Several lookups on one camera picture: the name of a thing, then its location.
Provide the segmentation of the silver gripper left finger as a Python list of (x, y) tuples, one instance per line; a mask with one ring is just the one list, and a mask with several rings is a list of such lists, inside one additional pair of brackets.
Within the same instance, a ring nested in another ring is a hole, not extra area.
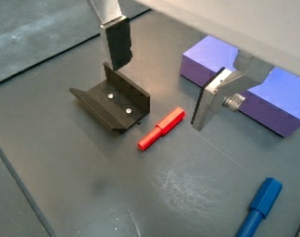
[(109, 63), (114, 70), (131, 60), (131, 38), (129, 17), (123, 15), (118, 0), (86, 0), (101, 20), (101, 35), (109, 50)]

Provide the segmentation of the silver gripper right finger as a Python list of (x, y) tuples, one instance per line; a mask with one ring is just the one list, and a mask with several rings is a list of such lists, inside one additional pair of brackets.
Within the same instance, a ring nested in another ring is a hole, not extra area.
[(241, 92), (262, 84), (274, 68), (242, 50), (238, 51), (233, 67), (234, 70), (222, 67), (201, 89), (191, 116), (191, 126), (198, 131), (206, 127), (223, 106), (238, 110), (245, 100)]

